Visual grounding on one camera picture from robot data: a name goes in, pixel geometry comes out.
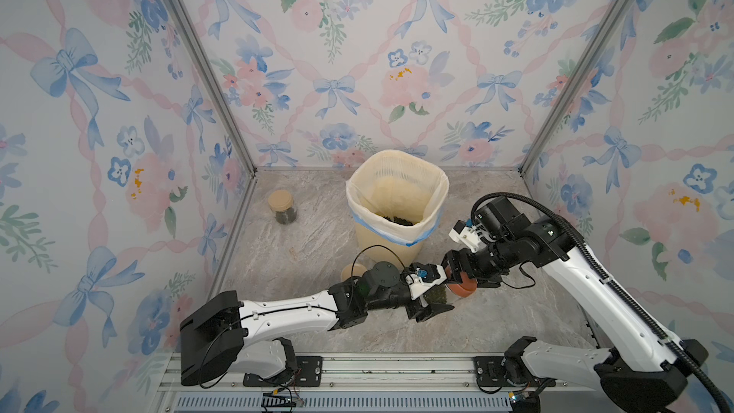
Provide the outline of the red jar lid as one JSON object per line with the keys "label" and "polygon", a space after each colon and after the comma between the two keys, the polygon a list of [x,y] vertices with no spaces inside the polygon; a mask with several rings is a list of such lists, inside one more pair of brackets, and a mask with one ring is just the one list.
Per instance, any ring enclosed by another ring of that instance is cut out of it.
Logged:
{"label": "red jar lid", "polygon": [[447,289],[457,298],[468,298],[477,291],[478,285],[475,280],[469,280],[462,283],[448,284]]}

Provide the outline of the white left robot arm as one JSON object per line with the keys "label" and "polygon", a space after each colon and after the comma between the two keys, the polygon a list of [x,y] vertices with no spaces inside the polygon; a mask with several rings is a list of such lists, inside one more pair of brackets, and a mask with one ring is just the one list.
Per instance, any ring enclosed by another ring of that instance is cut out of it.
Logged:
{"label": "white left robot arm", "polygon": [[296,372],[290,336],[349,329],[376,310],[403,309],[409,319],[424,322],[451,310],[451,305],[425,297],[447,279],[441,265],[412,263],[399,271],[380,262],[303,298],[250,301],[240,300],[234,291],[222,292],[180,325],[181,383],[204,386],[229,369],[286,382]]}

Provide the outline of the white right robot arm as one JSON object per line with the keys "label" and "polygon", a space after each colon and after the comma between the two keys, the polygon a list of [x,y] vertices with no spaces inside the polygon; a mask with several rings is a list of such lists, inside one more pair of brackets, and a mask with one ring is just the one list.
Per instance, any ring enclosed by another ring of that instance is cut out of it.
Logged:
{"label": "white right robot arm", "polygon": [[625,412],[663,412],[696,379],[719,402],[703,371],[708,357],[697,340],[683,340],[654,319],[598,261],[565,218],[528,197],[481,197],[450,232],[460,250],[445,255],[449,278],[498,288],[512,269],[531,264],[560,284],[609,338],[596,350],[518,338],[504,355],[508,378],[563,380],[603,392]]}

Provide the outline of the cream ribbed trash bin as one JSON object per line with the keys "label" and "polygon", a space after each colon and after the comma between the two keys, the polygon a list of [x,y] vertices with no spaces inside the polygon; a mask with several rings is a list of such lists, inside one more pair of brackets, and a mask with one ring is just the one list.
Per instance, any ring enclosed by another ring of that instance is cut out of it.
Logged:
{"label": "cream ribbed trash bin", "polygon": [[414,241],[405,242],[393,235],[383,235],[368,227],[363,221],[355,221],[357,244],[360,250],[366,249],[367,256],[375,262],[386,261],[396,267],[407,267],[417,259],[428,237],[439,227],[438,219],[429,229]]}

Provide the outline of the translucent bin liner blue band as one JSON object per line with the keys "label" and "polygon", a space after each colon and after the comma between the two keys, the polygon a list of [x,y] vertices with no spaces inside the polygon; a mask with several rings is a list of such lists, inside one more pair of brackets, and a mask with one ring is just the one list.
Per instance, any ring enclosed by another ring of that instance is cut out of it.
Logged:
{"label": "translucent bin liner blue band", "polygon": [[400,150],[384,150],[365,161],[346,182],[354,221],[385,236],[414,241],[443,214],[447,174]]}

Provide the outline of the glass jar light wood lid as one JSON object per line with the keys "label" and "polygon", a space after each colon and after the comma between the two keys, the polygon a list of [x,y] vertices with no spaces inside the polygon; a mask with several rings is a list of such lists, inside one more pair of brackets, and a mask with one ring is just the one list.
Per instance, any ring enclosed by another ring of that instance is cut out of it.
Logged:
{"label": "glass jar light wood lid", "polygon": [[290,225],[296,221],[297,210],[294,205],[294,197],[290,191],[286,189],[273,191],[268,198],[268,204],[277,223]]}

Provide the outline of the aluminium mounting rail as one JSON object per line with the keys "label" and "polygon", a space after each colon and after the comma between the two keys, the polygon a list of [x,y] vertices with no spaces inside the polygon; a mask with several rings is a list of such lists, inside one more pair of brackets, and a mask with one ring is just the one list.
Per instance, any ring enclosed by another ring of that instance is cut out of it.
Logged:
{"label": "aluminium mounting rail", "polygon": [[537,382],[499,387],[470,354],[325,354],[286,388],[231,371],[210,389],[180,383],[173,358],[153,412],[517,412]]}

